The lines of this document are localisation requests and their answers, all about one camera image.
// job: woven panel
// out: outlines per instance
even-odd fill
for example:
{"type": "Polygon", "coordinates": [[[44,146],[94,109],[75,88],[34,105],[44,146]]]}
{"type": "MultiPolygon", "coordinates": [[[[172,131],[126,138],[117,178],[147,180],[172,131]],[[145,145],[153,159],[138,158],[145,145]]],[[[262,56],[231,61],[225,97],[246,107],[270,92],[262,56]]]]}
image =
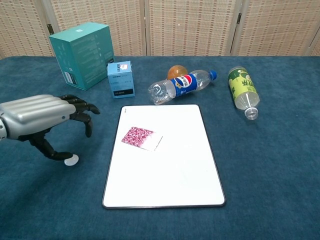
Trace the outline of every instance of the woven panel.
{"type": "Polygon", "coordinates": [[[320,56],[320,39],[318,42],[314,45],[313,50],[310,54],[311,56],[320,56]]]}
{"type": "Polygon", "coordinates": [[[320,0],[251,0],[237,55],[302,56],[320,21],[320,0]]]}
{"type": "Polygon", "coordinates": [[[150,55],[225,55],[235,3],[149,0],[150,55]]]}
{"type": "Polygon", "coordinates": [[[138,0],[51,0],[51,4],[60,30],[86,22],[107,24],[116,56],[143,55],[144,13],[138,0]]]}
{"type": "Polygon", "coordinates": [[[0,1],[0,48],[5,57],[53,56],[35,1],[0,1]]]}

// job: blue label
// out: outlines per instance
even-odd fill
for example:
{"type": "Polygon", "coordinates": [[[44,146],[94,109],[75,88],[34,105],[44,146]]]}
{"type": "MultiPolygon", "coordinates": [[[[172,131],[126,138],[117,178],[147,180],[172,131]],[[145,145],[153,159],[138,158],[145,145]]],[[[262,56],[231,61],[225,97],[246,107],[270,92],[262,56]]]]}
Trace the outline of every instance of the blue label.
{"type": "Polygon", "coordinates": [[[197,89],[197,81],[193,74],[179,76],[170,81],[174,84],[176,97],[197,89]]]}

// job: teal box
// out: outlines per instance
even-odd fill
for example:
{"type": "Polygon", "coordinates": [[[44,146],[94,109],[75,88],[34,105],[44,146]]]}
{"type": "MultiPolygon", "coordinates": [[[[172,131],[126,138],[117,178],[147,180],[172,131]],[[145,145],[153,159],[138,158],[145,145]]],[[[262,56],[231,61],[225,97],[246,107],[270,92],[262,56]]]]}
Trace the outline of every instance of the teal box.
{"type": "Polygon", "coordinates": [[[108,76],[114,49],[108,25],[87,22],[49,36],[67,84],[82,90],[108,76]]]}
{"type": "Polygon", "coordinates": [[[114,99],[135,96],[134,77],[130,61],[110,63],[108,65],[108,80],[114,99]]]}

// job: pink patterned card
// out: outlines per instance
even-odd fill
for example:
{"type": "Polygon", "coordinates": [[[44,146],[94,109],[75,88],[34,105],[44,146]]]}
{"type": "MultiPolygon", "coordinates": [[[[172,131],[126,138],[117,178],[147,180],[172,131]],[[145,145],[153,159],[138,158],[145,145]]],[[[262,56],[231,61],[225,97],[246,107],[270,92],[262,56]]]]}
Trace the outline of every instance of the pink patterned card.
{"type": "Polygon", "coordinates": [[[154,131],[133,126],[121,142],[141,149],[155,151],[162,137],[154,131]]]}

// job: robotic hand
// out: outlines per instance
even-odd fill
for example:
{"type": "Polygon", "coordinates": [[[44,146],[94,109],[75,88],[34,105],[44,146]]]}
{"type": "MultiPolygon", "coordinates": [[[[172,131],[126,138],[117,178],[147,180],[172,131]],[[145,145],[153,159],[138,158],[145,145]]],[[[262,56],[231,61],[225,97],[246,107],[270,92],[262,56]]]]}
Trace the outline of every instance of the robotic hand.
{"type": "Polygon", "coordinates": [[[86,103],[73,95],[60,97],[36,95],[2,103],[0,104],[0,142],[4,139],[22,142],[28,140],[47,158],[64,160],[68,165],[66,160],[75,155],[70,152],[56,152],[45,139],[45,135],[52,127],[71,119],[84,123],[85,135],[89,138],[93,123],[91,117],[84,111],[100,114],[95,105],[86,103]]]}

